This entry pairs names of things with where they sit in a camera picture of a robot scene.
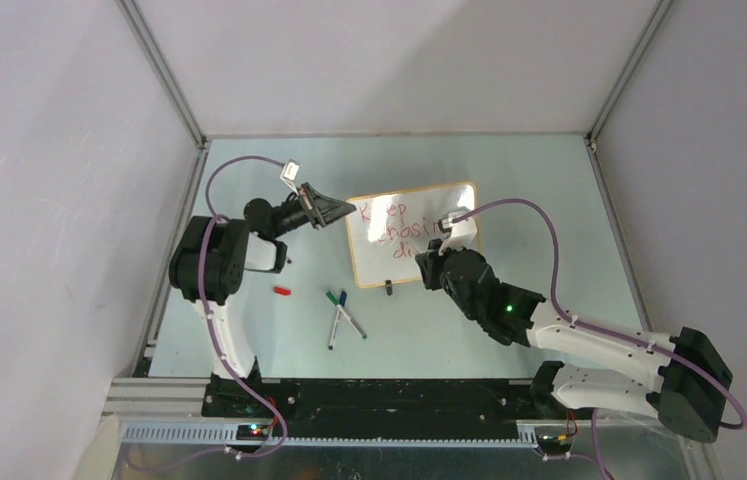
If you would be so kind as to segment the whiteboard with orange frame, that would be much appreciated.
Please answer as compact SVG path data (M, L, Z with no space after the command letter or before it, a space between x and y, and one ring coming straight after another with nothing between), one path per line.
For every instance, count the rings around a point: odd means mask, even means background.
M415 256L441 240L438 221L459 208L476 208L469 181L437 184L350 198L356 211L345 218L354 279L361 288L416 281Z

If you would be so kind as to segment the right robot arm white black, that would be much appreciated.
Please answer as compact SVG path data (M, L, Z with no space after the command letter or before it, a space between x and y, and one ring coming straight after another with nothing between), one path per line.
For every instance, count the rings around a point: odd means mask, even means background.
M540 416L555 418L566 409L635 413L700 443L714 442L725 428L725 393L733 375L704 333L689 327L674 336L614 330L502 282L474 250L441 245L433 240L415 257L425 289L446 293L467 320L504 346L553 350L593 363L591 369L542 363L530 386Z

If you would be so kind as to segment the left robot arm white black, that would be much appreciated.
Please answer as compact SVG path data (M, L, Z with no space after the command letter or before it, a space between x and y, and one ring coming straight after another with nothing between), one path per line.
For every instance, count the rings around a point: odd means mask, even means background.
M247 203L243 216L194 216L168 266L171 287L190 302L202 321L212 348L212 374L235 380L226 402L241 416L253 416L265 403L264 388L250 379L257 358L248 343L244 321L232 314L231 298L247 272L279 274L288 264L281 237L309 225L326 228L357 207L326 196L304 183L278 205L263 198Z

